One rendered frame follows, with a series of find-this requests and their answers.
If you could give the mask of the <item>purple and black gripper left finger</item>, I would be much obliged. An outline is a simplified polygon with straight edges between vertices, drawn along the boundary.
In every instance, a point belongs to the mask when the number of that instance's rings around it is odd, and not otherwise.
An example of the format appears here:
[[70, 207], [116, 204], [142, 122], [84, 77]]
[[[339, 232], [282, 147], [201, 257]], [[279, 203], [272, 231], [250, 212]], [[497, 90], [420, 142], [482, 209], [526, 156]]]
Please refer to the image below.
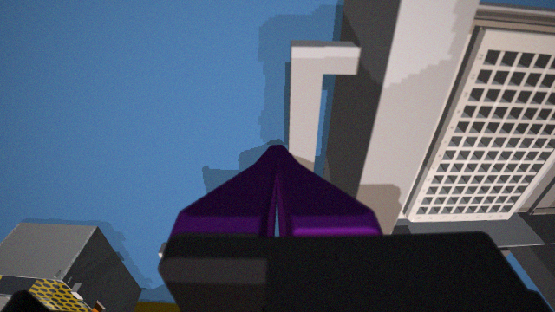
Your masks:
[[169, 238], [181, 232], [275, 237], [276, 209], [277, 145], [272, 145], [252, 166], [181, 210]]

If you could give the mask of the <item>blue bench mat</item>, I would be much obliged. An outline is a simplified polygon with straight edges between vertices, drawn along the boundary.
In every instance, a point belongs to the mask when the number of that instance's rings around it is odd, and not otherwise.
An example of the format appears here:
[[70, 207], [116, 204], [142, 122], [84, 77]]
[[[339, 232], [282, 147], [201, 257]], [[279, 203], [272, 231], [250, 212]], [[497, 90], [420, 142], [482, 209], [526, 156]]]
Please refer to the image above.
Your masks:
[[181, 210], [288, 150], [291, 40], [344, 0], [0, 0], [0, 243], [98, 226], [142, 289]]

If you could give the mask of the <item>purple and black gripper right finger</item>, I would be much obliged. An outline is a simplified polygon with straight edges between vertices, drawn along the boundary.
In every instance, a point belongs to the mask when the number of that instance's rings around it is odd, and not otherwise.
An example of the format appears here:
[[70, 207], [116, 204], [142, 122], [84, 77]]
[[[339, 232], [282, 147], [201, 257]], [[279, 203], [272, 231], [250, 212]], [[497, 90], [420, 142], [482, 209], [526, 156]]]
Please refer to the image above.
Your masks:
[[383, 235], [374, 211], [277, 145], [280, 237]]

